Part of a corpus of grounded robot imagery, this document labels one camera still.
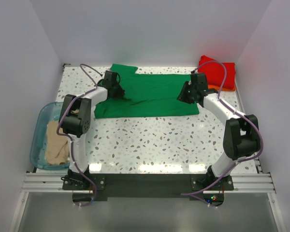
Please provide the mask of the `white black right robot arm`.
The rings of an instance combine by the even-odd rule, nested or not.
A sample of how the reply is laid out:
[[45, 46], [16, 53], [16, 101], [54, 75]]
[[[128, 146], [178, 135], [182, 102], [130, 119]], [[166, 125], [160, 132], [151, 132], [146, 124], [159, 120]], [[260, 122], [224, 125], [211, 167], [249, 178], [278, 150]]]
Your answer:
[[259, 156], [263, 142], [259, 131], [258, 119], [255, 115], [246, 115], [237, 111], [220, 97], [219, 92], [209, 88], [204, 73], [192, 73], [190, 81], [186, 81], [177, 100], [194, 104], [210, 111], [224, 126], [223, 153], [218, 160], [207, 169], [203, 189], [216, 190], [223, 184], [223, 178], [241, 162]]

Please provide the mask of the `green t shirt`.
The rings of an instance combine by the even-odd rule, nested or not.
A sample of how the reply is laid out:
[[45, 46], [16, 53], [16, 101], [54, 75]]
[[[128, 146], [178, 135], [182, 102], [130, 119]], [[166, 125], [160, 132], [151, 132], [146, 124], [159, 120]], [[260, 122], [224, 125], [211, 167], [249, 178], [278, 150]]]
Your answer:
[[199, 114], [196, 104], [177, 100], [188, 74], [138, 74], [138, 67], [113, 64], [119, 73], [121, 98], [109, 98], [96, 105], [97, 119], [120, 117], [190, 116]]

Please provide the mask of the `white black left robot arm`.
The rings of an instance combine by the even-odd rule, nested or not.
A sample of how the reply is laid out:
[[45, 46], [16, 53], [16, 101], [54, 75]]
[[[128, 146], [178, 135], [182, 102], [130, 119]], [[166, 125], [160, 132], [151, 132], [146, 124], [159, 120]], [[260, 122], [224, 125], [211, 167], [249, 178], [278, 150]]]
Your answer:
[[91, 114], [97, 104], [109, 98], [118, 99], [125, 95], [120, 86], [120, 74], [106, 70], [102, 79], [94, 82], [94, 88], [79, 95], [67, 94], [62, 105], [57, 135], [67, 138], [70, 155], [68, 175], [63, 178], [66, 185], [95, 192], [95, 183], [90, 179], [86, 158], [86, 136], [91, 124]]

